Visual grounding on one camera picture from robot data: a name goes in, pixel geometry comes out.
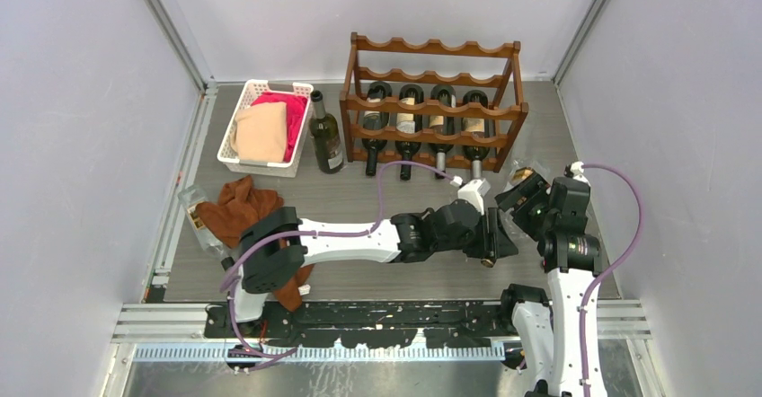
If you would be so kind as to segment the clear bottle brown label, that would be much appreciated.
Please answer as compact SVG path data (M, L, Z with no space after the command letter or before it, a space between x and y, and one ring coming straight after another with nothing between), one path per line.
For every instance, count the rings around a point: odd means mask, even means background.
M492 268L498 259L518 254L511 241L503 217L508 216L525 235L537 242L548 211L550 184L534 168L523 166L515 170L509 180L511 187L495 197L496 207L488 207L483 221L484 255L481 263Z

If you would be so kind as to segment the dark wine bottle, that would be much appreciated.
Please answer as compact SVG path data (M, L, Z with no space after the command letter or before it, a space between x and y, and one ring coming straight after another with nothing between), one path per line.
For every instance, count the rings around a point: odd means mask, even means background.
M431 90L430 98L446 107L454 107L456 102L455 90L449 85L436 85ZM429 116L429 129L439 135L451 136L455 134L455 121L452 117L432 115ZM430 143L435 155L435 167L441 172L447 169L447 153L452 147L452 144Z

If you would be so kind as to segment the dark bottle white label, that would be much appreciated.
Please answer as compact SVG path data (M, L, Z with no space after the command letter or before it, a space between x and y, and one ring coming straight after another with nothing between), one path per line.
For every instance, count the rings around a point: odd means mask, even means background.
M399 94L399 102L402 105L412 106L424 101L423 89L417 84L404 85ZM400 112L396 115L395 127L398 132L405 134L414 134L421 130L422 115ZM412 158L419 152L421 144L409 140L396 141L395 148L404 161L412 161ZM400 180L409 181L412 177L412 167L403 164L400 167Z

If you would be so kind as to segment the green bottle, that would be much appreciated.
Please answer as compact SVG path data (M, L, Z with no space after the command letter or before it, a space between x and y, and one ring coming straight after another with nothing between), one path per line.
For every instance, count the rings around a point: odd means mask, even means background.
M344 154L336 118L329 113L319 90L310 93L313 117L309 123L314 142L315 158L319 169L327 174L339 172L344 165Z

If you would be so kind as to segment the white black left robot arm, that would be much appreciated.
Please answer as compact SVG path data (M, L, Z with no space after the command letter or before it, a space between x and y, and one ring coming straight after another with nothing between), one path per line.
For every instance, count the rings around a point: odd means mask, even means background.
M317 222L283 207L244 230L238 248L241 255L228 268L223 289L232 298L226 323L242 337L260 329L268 295L308 266L345 260L414 263L437 252L460 251L490 267L518 254L498 210L481 210L463 199L378 224Z

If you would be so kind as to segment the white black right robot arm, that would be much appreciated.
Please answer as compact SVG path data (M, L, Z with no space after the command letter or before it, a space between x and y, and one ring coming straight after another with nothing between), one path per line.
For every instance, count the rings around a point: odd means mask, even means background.
M528 396L605 396L593 285L603 260L599 239L586 232L590 185L581 173L547 181L528 167L513 180L498 206L536 241L549 288L504 290L500 326L522 344L506 361L528 375Z

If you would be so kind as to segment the brown wooden wine rack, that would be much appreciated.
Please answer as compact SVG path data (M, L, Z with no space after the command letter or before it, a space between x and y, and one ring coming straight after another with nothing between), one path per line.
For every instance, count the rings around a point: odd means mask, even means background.
M497 48L488 49L478 42L468 40L450 47L441 40L429 39L421 44L411 44L401 37L393 37L386 42L374 42L369 37L352 32L350 35L350 55L346 75L339 94L339 105L344 135L345 156L348 162L364 161L367 151L358 146L361 139L415 142L421 145L443 144L446 146L477 146L495 152L494 157L483 160L485 171L499 172L515 145L518 133L523 127L529 106L524 97L519 54L522 44L518 40L506 42ZM435 70L426 70L418 75L411 75L395 67L387 72L378 73L360 62L362 52L377 52L412 55L455 56L498 58L505 62L499 75L485 79L461 72L454 76L443 76ZM426 98L421 103L408 105L400 98L391 96L380 101L373 101L362 89L363 84L372 81L384 81L399 84L426 84L464 86L469 89L492 88L494 95L487 104L468 102L459 99L456 106L448 107L435 98ZM504 132L497 132L492 137L476 137L472 132L457 132L445 135L431 128L423 128L411 134L403 133L393 126L380 129L363 128L361 119L368 110L386 114L410 113L413 116L435 116L453 119L475 118L494 121L496 124L509 123Z

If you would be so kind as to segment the clear bottle under towel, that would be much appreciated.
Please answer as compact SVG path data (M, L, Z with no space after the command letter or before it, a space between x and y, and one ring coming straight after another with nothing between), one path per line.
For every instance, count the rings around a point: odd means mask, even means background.
M206 191L198 185L190 185L181 190L177 197L200 248L219 262L223 270L230 269L235 263L230 250L212 234L198 214L198 205L208 201Z

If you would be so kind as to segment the white plastic basket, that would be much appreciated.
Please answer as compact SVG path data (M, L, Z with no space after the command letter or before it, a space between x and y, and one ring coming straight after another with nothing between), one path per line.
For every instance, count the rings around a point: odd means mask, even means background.
M293 178L309 137L311 84L276 90L265 80L244 84L217 151L232 172Z

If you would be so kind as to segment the pink folded cloth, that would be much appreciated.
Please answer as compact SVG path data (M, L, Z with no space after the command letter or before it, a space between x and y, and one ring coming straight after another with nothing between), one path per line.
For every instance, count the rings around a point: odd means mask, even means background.
M304 118L306 97L266 92L258 97L249 109L261 134L259 145L264 146L269 154L263 161L274 162L279 152L281 162L289 162Z

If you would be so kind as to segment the brown towel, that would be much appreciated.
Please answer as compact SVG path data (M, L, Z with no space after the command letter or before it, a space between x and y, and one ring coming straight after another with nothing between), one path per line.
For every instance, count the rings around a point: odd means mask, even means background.
M195 212L219 241L228 248L234 248L239 245L245 229L283 206L284 199L276 190L255 188L252 176L247 175L225 184L217 202L200 202ZM283 288L273 293L290 312L301 306L299 288L306 284L314 267L303 266Z

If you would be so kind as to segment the peach folded cloth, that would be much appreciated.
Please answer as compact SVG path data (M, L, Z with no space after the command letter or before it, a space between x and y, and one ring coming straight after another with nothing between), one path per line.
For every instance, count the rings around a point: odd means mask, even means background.
M287 105L265 102L239 110L231 146L242 161L281 163L287 151Z

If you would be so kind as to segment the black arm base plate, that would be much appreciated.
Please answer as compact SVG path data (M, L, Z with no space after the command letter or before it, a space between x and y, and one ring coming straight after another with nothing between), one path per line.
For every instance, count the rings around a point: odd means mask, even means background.
M261 318L240 320L238 328L245 338L277 348L407 348L418 332L427 348L481 348L518 335L496 300L318 301L294 312L267 301Z

